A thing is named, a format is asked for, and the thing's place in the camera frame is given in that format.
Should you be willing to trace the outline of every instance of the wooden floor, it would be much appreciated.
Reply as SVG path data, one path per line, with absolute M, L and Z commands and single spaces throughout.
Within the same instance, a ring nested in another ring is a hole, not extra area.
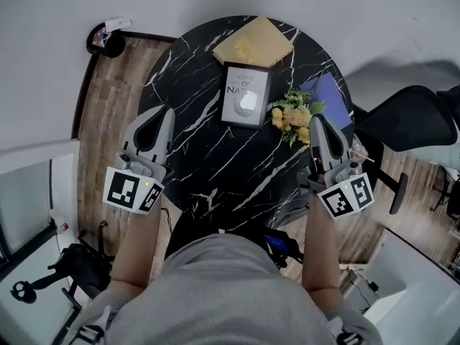
M 122 56 L 115 59 L 100 57 L 86 97 L 80 126 L 80 162 L 78 166 L 78 223 L 93 235 L 99 223 L 108 221 L 105 228 L 106 249 L 116 253 L 127 229 L 129 214 L 102 203 L 106 167 L 111 165 L 126 126 L 136 117 L 142 86 L 153 64 L 169 47 L 164 42 L 130 38 Z M 399 179 L 401 172 L 409 175 L 405 200 L 398 214 L 389 215 L 393 192 L 377 183 L 375 203 L 359 215 L 337 223 L 341 262 L 367 262 L 385 226 L 419 248 L 435 262 L 448 260 L 458 246 L 448 234 L 453 221 L 446 215 L 446 207 L 435 213 L 430 211 L 439 194 L 432 184 L 442 185 L 442 173 L 435 165 L 385 150 L 382 167 Z M 163 198 L 172 224 L 180 211 Z M 285 227 L 303 246 L 306 218 Z M 162 258 L 169 240 L 169 228 L 162 215 L 160 238 L 152 270 L 155 277 L 160 271 Z M 298 279 L 300 265 L 294 262 L 283 271 Z

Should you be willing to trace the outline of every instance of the black marble table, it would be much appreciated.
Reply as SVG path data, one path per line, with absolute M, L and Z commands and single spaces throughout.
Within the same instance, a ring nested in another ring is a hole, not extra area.
M 175 110 L 173 143 L 167 156 L 175 170 L 165 195 L 195 220 L 231 230 L 245 223 L 273 225 L 307 211 L 296 173 L 311 160 L 310 148 L 281 142 L 267 115 L 261 130 L 218 125 L 222 65 L 213 48 L 252 16 L 202 24 L 177 39 L 155 63 L 145 83 L 139 114 L 168 104 Z M 271 22 L 293 43 L 294 51 L 272 67 L 270 101 L 320 75 L 326 66 L 352 116 L 345 80 L 328 53 L 289 24 Z M 344 131 L 351 141 L 353 125 Z

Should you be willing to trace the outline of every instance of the person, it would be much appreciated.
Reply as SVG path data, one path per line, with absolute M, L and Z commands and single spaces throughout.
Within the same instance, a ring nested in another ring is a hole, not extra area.
M 318 197 L 309 203 L 302 286 L 280 274 L 258 241 L 197 238 L 180 221 L 162 274 L 149 284 L 160 207 L 132 215 L 107 290 L 82 311 L 64 344 L 382 344 L 377 329 L 346 305 L 334 221 Z

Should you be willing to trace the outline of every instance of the white wall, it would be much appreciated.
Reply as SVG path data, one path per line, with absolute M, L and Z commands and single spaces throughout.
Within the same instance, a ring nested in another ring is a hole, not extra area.
M 67 280 L 37 291 L 33 304 L 21 303 L 9 292 L 17 281 L 34 282 L 53 273 L 47 266 L 58 257 L 58 244 L 52 238 L 0 282 L 0 336 L 8 344 L 48 345 L 64 324 L 71 304 L 60 290 L 69 289 Z
M 460 285 L 388 231 L 363 275 L 385 291 L 385 286 L 389 285 L 387 272 L 406 289 L 377 323 L 384 344 L 449 344 L 460 329 Z M 363 285 L 360 287 L 368 300 L 372 298 L 370 290 L 365 290 Z M 362 301 L 351 304 L 358 309 L 365 308 Z
M 459 12 L 460 0 L 0 0 L 0 150 L 70 137 L 86 35 L 111 17 L 178 37 L 209 19 L 266 15 L 308 33 L 347 74 L 400 42 L 401 62 L 460 63 Z

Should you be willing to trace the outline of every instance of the picture frame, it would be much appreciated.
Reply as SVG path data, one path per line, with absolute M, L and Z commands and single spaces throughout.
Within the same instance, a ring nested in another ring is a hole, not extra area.
M 223 77 L 219 122 L 261 129 L 267 113 L 272 71 L 256 65 L 225 62 Z

